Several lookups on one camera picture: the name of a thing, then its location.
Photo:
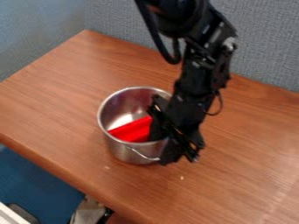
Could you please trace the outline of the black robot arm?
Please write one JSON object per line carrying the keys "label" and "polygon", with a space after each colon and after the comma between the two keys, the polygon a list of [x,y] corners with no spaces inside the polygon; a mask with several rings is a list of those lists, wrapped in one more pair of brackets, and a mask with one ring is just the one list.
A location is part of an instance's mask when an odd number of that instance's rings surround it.
{"label": "black robot arm", "polygon": [[204,148],[200,125],[230,80],[236,29],[210,0],[135,0],[156,48],[166,61],[182,64],[172,97],[152,96],[148,114],[152,140],[166,139],[159,163],[196,161]]}

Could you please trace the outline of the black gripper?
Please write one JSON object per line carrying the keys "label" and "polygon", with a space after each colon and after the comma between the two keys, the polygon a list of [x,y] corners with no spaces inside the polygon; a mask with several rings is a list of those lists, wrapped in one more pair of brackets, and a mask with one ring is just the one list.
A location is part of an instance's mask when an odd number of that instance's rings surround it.
{"label": "black gripper", "polygon": [[182,157],[191,163],[198,161],[200,150],[206,147],[200,125],[216,95],[214,92],[192,97],[175,92],[170,100],[159,94],[151,96],[147,110],[152,117],[148,139],[160,141],[167,138],[160,165],[176,163]]}

